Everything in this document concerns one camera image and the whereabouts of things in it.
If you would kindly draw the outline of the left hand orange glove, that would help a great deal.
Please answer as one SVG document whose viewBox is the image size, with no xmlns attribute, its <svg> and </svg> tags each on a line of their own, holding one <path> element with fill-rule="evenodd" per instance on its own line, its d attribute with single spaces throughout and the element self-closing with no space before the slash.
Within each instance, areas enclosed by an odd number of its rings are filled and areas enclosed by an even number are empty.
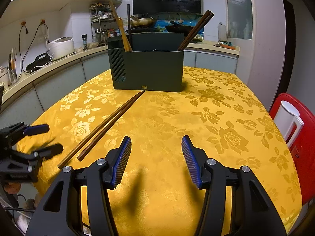
<svg viewBox="0 0 315 236">
<path fill-rule="evenodd" d="M 21 183 L 8 183 L 4 186 L 5 192 L 10 195 L 17 194 L 21 189 Z"/>
</svg>

